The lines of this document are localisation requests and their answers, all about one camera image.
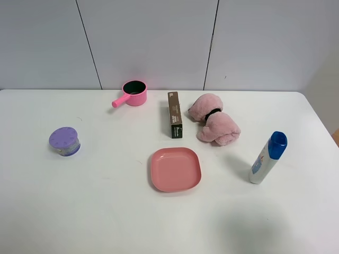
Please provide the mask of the pink square plate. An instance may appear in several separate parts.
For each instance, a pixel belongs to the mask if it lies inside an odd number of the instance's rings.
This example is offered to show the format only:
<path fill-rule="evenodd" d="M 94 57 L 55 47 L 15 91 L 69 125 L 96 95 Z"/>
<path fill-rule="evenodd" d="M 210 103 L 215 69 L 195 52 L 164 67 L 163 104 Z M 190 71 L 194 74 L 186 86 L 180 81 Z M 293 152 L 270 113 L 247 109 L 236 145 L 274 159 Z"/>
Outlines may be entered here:
<path fill-rule="evenodd" d="M 152 184 L 161 192 L 181 192 L 194 188 L 201 180 L 197 154 L 185 147 L 157 150 L 150 160 Z"/>

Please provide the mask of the pink rolled plush towel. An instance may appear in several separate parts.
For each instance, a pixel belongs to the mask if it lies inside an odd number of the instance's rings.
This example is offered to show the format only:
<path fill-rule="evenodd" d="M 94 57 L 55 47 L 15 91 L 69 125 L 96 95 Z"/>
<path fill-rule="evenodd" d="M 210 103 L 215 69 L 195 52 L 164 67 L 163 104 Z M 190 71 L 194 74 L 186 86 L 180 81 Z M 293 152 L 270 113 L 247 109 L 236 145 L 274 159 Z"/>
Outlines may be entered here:
<path fill-rule="evenodd" d="M 223 112 L 223 106 L 219 96 L 207 93 L 201 95 L 188 109 L 191 118 L 205 124 L 197 133 L 200 141 L 226 146 L 239 138 L 241 130 L 233 119 Z"/>

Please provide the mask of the brown rectangular carton box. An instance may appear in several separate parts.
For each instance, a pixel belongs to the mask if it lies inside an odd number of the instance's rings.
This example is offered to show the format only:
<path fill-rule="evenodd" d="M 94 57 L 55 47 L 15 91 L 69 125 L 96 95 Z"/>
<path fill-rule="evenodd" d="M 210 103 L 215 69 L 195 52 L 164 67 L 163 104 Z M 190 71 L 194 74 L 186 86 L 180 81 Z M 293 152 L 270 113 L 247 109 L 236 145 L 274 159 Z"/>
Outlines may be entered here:
<path fill-rule="evenodd" d="M 178 92 L 168 92 L 168 109 L 172 139 L 183 138 L 183 123 Z"/>

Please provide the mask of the pink toy saucepan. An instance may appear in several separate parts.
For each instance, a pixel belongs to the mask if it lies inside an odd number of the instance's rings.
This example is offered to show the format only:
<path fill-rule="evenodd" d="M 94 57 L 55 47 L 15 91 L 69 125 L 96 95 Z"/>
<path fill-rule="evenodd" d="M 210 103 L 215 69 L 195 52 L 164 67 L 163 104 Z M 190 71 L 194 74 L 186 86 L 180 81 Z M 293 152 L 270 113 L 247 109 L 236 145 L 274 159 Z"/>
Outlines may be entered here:
<path fill-rule="evenodd" d="M 140 106 L 147 100 L 147 85 L 139 80 L 131 80 L 122 87 L 123 95 L 112 102 L 114 108 L 123 103 L 130 106 Z"/>

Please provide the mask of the purple lidded round container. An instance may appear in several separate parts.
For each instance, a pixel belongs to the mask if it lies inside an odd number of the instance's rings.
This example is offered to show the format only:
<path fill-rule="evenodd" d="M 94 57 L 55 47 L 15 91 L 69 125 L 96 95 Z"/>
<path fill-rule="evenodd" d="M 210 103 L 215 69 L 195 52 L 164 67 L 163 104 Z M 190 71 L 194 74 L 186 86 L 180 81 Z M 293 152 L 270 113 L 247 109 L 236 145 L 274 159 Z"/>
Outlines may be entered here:
<path fill-rule="evenodd" d="M 49 144 L 64 157 L 75 154 L 81 147 L 77 131 L 67 126 L 53 131 L 49 137 Z"/>

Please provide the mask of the white blue shampoo bottle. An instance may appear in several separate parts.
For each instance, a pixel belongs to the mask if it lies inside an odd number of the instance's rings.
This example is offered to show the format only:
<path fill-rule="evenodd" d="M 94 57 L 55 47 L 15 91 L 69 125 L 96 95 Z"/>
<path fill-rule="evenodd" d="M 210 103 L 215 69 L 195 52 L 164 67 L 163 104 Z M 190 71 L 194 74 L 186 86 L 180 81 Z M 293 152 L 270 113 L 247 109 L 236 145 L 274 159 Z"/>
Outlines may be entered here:
<path fill-rule="evenodd" d="M 260 184 L 278 162 L 287 145 L 288 139 L 283 132 L 273 132 L 250 169 L 249 181 Z"/>

